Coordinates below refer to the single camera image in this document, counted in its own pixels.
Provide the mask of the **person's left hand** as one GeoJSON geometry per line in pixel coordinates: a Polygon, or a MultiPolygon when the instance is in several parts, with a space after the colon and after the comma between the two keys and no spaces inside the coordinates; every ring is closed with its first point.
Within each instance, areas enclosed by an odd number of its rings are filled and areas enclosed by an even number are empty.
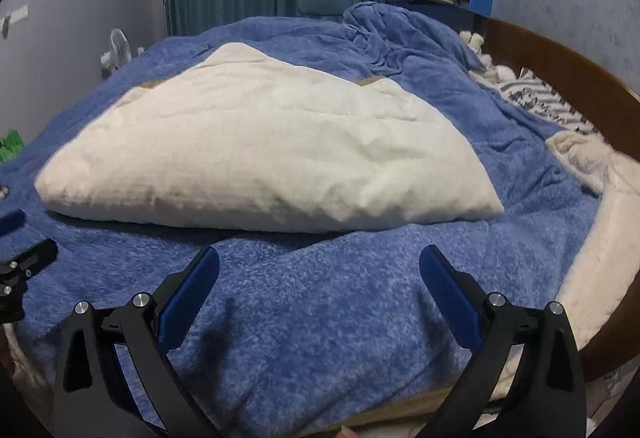
{"type": "Polygon", "coordinates": [[[335,438],[360,438],[351,428],[343,425],[336,434],[335,438]]]}

